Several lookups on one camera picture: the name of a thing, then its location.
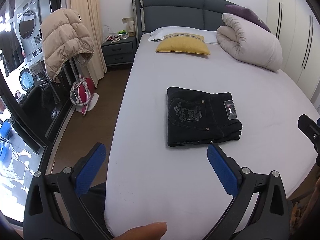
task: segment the wardrobe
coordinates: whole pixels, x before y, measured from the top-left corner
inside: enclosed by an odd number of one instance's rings
[[[282,47],[281,69],[311,99],[320,81],[320,25],[305,0],[268,0],[266,24]]]

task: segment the gray nightstand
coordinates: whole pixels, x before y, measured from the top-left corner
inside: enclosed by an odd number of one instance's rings
[[[137,51],[136,37],[128,37],[114,43],[106,41],[101,48],[107,66],[133,63]]]

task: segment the wall socket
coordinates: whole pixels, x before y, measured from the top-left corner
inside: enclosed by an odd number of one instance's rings
[[[122,23],[128,23],[128,22],[133,22],[133,17],[123,18],[122,19]]]

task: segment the yellow cushion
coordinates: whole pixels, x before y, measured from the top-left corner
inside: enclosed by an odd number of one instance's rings
[[[164,36],[156,52],[184,52],[210,55],[204,37],[189,33],[172,33]]]

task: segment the blue textured pad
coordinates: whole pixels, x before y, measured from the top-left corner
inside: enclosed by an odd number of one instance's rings
[[[103,144],[100,144],[79,172],[79,175],[76,177],[75,186],[75,192],[78,197],[88,192],[93,179],[106,158],[106,152],[106,147]]]
[[[216,172],[225,191],[236,197],[238,194],[238,184],[236,176],[233,174],[228,164],[221,157],[217,149],[213,145],[209,145],[207,150],[208,160]]]

